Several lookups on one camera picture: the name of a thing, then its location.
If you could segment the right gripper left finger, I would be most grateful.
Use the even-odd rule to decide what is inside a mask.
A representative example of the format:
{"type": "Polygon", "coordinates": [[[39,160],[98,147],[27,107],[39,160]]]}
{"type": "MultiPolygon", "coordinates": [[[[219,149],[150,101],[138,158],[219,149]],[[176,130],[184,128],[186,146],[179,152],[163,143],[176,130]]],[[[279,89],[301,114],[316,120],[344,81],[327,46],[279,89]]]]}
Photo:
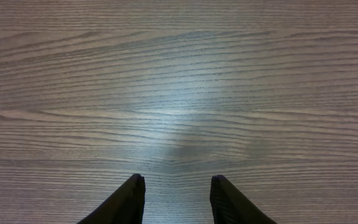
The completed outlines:
{"type": "Polygon", "coordinates": [[[141,224],[144,205],[144,177],[133,174],[78,224],[141,224]]]}

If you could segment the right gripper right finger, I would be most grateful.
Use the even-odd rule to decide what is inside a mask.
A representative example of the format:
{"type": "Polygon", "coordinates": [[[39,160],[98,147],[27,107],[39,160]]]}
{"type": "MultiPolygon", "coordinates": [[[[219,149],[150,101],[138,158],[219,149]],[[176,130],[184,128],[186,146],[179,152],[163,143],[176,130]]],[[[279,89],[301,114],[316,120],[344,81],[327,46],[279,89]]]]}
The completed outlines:
{"type": "Polygon", "coordinates": [[[211,178],[209,200],[214,224],[277,224],[223,175],[211,178]]]}

